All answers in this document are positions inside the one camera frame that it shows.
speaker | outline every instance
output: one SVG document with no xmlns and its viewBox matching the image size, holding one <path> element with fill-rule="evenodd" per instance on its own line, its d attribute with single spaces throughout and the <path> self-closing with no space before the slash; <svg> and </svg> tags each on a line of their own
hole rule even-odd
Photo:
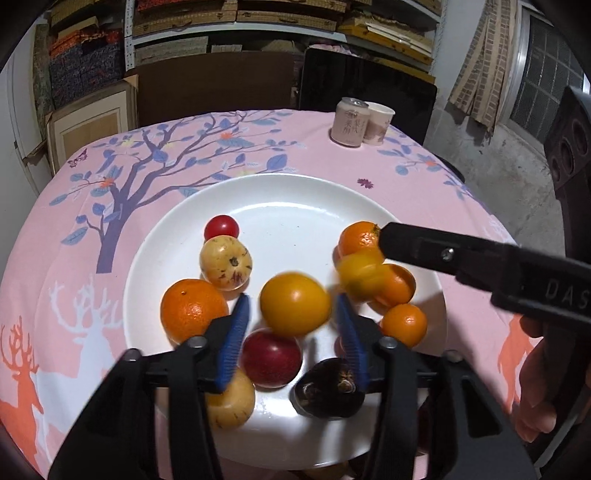
<svg viewBox="0 0 591 480">
<path fill-rule="evenodd" d="M 591 264 L 591 96 L 564 90 L 544 151 L 562 206 L 566 256 Z"/>
</svg>

beverage can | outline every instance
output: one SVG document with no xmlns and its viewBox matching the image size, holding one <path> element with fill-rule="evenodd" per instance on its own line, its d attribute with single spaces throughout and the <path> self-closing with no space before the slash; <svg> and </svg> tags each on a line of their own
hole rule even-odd
<svg viewBox="0 0 591 480">
<path fill-rule="evenodd" d="M 330 130 L 334 142 L 345 147 L 360 147 L 369 121 L 369 105 L 350 97 L 336 106 L 335 121 Z"/>
</svg>

white deer print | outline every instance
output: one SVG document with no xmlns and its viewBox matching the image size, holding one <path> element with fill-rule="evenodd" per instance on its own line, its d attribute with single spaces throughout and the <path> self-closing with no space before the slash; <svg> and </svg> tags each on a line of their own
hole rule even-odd
<svg viewBox="0 0 591 480">
<path fill-rule="evenodd" d="M 111 346 L 103 335 L 104 329 L 118 329 L 121 319 L 116 319 L 119 302 L 112 303 L 103 289 L 100 301 L 95 299 L 95 286 L 90 276 L 88 285 L 84 285 L 72 300 L 76 316 L 74 325 L 68 323 L 60 312 L 58 294 L 64 287 L 58 285 L 50 289 L 51 309 L 58 324 L 76 335 L 74 342 L 82 345 L 80 366 L 75 378 L 56 372 L 45 372 L 40 366 L 36 374 L 37 391 L 41 403 L 47 408 L 43 415 L 43 436 L 52 424 L 63 433 L 67 433 L 78 415 L 103 380 L 103 373 L 115 363 Z"/>
</svg>

pink tablecloth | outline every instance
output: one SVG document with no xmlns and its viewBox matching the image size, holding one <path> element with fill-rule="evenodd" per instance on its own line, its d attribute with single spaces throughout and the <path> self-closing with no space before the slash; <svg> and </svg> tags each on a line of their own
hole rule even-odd
<svg viewBox="0 0 591 480">
<path fill-rule="evenodd" d="M 333 116 L 250 111 L 154 125 L 88 145 L 42 192 L 0 287 L 0 419 L 43 475 L 125 349 L 121 303 L 140 243 L 174 205 L 209 185 L 305 174 L 362 192 L 405 223 L 512 241 L 411 138 L 391 128 L 381 147 L 340 147 L 328 137 Z M 486 293 L 440 278 L 448 347 L 463 352 L 509 408 L 531 349 L 518 318 L 493 309 Z"/>
</svg>

screw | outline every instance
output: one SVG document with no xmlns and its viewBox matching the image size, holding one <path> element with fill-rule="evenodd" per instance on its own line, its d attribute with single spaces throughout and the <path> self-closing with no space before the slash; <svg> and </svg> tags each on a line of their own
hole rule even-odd
<svg viewBox="0 0 591 480">
<path fill-rule="evenodd" d="M 396 341 L 396 339 L 394 339 L 392 337 L 380 338 L 379 344 L 381 346 L 383 346 L 384 348 L 387 348 L 388 350 L 391 350 L 391 349 L 396 348 L 398 346 L 398 342 Z"/>
<path fill-rule="evenodd" d="M 450 262 L 453 259 L 455 252 L 453 248 L 446 248 L 443 252 L 441 252 L 441 258 L 444 262 Z"/>
<path fill-rule="evenodd" d="M 142 353 L 137 348 L 130 348 L 123 354 L 123 360 L 126 362 L 135 362 L 142 358 Z"/>
<path fill-rule="evenodd" d="M 191 348 L 203 348 L 207 345 L 207 339 L 205 337 L 191 337 L 187 340 L 187 345 Z"/>
<path fill-rule="evenodd" d="M 458 364 L 459 362 L 464 360 L 462 354 L 457 350 L 448 350 L 444 353 L 444 355 L 445 358 L 447 358 L 453 364 Z"/>
</svg>

